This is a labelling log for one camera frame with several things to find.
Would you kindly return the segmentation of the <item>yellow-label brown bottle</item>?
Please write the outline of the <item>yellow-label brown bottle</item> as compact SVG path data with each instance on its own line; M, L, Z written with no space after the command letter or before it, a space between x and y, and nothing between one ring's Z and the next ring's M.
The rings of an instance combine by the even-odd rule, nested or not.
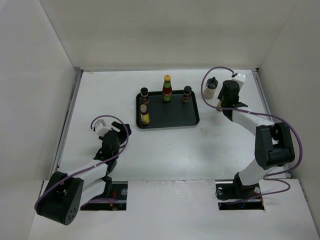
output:
M218 111L220 111L220 112L223 111L223 109L222 109L222 101L221 101L221 100L218 102L218 104L217 104L217 106L216 106L216 109L217 109Z
M140 106L140 119L144 125L148 125L150 123L150 116L146 104L142 104Z

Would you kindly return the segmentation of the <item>small spice jar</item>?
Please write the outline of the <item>small spice jar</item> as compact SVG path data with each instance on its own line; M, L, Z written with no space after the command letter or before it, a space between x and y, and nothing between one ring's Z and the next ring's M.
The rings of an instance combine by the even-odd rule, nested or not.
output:
M191 93L192 93L192 88L189 85L185 86L183 89L183 97L182 97L182 100L184 103L188 103L190 101Z
M140 95L142 98L142 103L147 105L149 103L149 90L146 87L140 89Z

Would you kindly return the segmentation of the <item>red sauce bottle yellow cap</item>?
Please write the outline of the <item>red sauce bottle yellow cap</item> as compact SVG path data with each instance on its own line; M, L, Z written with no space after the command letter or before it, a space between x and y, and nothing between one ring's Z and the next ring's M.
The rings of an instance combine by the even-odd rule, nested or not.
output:
M172 100L172 91L171 76L166 74L162 88L162 99L164 102L169 103Z

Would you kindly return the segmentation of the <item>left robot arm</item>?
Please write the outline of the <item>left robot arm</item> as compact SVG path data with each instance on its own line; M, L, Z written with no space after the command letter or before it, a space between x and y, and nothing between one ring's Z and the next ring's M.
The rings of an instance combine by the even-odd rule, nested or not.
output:
M99 120L93 131L101 140L101 147L93 160L71 172L55 172L35 203L37 215L68 226L90 200L96 197L105 200L112 195L110 173L116 167L132 130L128 123L114 121L111 127L107 127L103 120Z

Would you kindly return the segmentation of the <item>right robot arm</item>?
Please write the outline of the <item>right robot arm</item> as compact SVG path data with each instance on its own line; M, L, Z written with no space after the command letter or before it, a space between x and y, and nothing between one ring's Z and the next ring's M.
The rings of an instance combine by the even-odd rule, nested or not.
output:
M226 80L218 99L223 115L255 137L254 160L244 170L236 173L232 181L233 194L243 198L266 174L276 167L293 162L295 150L289 126L254 114L246 104L239 101L239 93L239 84L235 80Z

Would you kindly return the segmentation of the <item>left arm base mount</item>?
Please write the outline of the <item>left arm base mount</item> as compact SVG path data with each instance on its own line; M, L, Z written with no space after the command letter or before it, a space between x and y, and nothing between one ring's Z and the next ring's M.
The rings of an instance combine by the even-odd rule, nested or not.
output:
M81 211L125 211L128 182L113 181L106 176L89 185L82 192Z

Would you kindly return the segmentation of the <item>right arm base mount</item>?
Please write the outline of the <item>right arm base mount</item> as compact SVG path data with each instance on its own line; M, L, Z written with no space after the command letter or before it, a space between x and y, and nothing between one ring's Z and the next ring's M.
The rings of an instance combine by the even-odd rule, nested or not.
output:
M264 210L264 201L261 196L259 183L245 186L239 191L232 181L216 181L215 196L220 211Z

